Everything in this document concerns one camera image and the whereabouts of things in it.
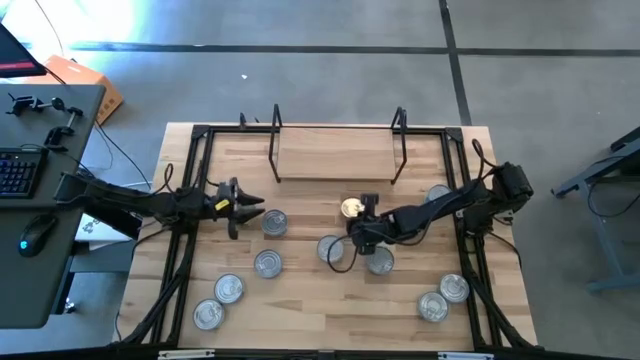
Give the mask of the blue yellowfin tuna can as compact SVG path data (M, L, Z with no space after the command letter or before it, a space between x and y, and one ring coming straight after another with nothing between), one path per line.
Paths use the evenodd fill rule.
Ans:
M254 270L262 278L275 278L283 270L282 258L275 250L265 249L256 255Z
M452 190L448 186L444 184L436 184L429 189L425 198L425 202L428 203L428 202L434 201L451 192Z
M458 304L467 300L470 287L461 275L446 274L440 280L439 291L447 302Z
M424 293L417 301L420 316L432 323L443 322L449 312L447 301L437 292Z

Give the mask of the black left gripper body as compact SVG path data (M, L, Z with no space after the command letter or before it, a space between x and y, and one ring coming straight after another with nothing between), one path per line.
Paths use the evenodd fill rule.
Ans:
M220 182L218 184L217 190L219 187L229 188L232 193L233 202L228 207L225 207L221 211L217 212L214 208L214 218L224 218L228 221L227 231L229 238L232 240L238 239L238 230L237 230L237 219L236 219L236 210L237 210L237 188L238 188L238 180L236 177L232 177L228 182Z

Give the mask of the black laptop with red stripe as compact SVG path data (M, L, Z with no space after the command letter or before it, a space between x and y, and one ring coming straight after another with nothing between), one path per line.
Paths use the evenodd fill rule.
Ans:
M45 67L0 23L0 78L46 74Z

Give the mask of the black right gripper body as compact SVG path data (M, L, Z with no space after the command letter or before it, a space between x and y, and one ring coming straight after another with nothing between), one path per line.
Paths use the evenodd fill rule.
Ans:
M359 214L359 253L373 254L379 243L396 244L397 235L390 218L375 214L379 195L365 193L361 195L360 201L364 208Z

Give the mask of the black computer mouse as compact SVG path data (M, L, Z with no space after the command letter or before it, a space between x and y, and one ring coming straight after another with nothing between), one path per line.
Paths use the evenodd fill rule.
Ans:
M34 257L44 248L49 234L57 225L58 219L53 214L42 214L34 217L23 229L18 243L18 251L22 257Z

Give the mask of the white printed box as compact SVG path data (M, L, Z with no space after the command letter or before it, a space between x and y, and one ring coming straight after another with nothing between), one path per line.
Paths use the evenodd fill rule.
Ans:
M90 251L118 243L133 241L133 238L115 230L96 218L83 214L74 241L87 245Z

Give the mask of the black aluminium table frame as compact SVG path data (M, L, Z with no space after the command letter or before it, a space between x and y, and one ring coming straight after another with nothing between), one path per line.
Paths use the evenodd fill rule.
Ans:
M432 224L414 247L393 251L395 267L388 276L366 270L364 260L347 254L329 267L316 254L326 234L345 228L341 201L376 192L382 210L421 203L438 183L460 184L479 168L471 142L490 144L484 127L417 127L406 132L408 160L395 184L388 181L277 182L268 161L270 127L239 130L223 124L171 123L159 161L172 164L181 181L189 155L208 156L212 182L237 177L248 193L264 199L267 208L283 211L289 220L280 238L265 235L258 220L239 230L237 240L223 221L199 225L188 282L169 300L159 331L177 330L181 349L214 349L217 356L311 356L327 352L469 351L477 341L489 341L490 326L481 302L458 304L441 323L427 322L416 309L418 297L437 287L448 272L460 271L461 252L455 218ZM254 259L265 249L279 253L282 272L260 277ZM214 295L216 281L232 273L244 282L241 299L223 304ZM200 330L195 307L205 299L222 304L225 319L215 330Z

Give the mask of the wire shelf rack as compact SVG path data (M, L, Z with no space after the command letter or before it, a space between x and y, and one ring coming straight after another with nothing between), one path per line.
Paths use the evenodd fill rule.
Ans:
M408 160L406 132L387 128L286 127L273 106L268 161L277 182L388 181L395 184Z

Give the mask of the dark grey desk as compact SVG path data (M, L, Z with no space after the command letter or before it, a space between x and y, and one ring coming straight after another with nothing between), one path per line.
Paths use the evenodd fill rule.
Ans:
M79 208L56 209L54 195L61 175L78 169L104 93L100 85L0 84L0 147L43 146L52 128L70 124L74 129L72 136L62 138L67 151L47 156L31 198L0 198L0 329L40 328L52 312L82 217ZM19 96L43 102L59 98L83 115L71 120L69 113L53 108L10 115L12 99ZM41 252L33 257L20 255L24 228L34 217L49 212L56 216L57 224Z

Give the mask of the black desk clamp with knob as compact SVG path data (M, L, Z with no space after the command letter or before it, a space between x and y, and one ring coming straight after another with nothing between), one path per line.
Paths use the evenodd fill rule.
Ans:
M8 115L20 117L26 110L40 113L46 108L53 108L59 111L66 110L64 102L57 97L54 97L48 103L45 103L36 96L13 96L11 93L9 93L8 96L12 100L11 109L6 111L6 114Z

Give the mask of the black backlit keyboard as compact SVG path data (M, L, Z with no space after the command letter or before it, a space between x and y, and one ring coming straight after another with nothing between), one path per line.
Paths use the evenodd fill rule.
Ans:
M46 148L0 147L0 199L32 198L48 154Z

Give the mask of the navy label seafood can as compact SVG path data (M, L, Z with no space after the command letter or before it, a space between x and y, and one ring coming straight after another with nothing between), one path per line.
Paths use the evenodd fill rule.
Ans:
M214 299L201 301L193 312L194 324L200 330L215 330L222 325L224 319L224 307Z
M243 280L232 273L222 275L215 283L214 295L223 304L238 302L244 293Z
M340 262L344 256L344 243L335 235L326 235L317 243L317 255L324 262Z
M393 253L386 247L376 247L371 255L366 256L367 269L374 275L383 276L392 272L395 258Z

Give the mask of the blue-grey metal stand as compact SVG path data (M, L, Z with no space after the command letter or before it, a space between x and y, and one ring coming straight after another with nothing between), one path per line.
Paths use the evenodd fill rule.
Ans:
M640 185L640 126L612 142L608 150L607 156L550 189L556 199L578 191L589 210L609 269L607 278L586 285L590 293L640 286L640 270L628 270L622 255L622 242L610 235L606 228L608 220L623 216L634 205L640 204L640 191L622 209L609 213L600 211L594 200L594 193L599 185Z

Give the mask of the orange cardboard box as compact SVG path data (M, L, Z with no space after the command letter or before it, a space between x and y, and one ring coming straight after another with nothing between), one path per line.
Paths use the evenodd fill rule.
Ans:
M69 85L102 85L105 94L96 115L96 121L103 126L110 115L123 103L124 98L110 80L102 73L77 62L51 55L44 66Z

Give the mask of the green label seafood can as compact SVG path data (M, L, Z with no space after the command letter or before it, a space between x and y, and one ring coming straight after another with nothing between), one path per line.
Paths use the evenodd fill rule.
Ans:
M342 201L340 210L345 218L355 218L364 211L365 206L357 197L349 197Z
M286 214L278 209L266 211L262 217L261 228L268 236L280 237L285 235L288 228Z

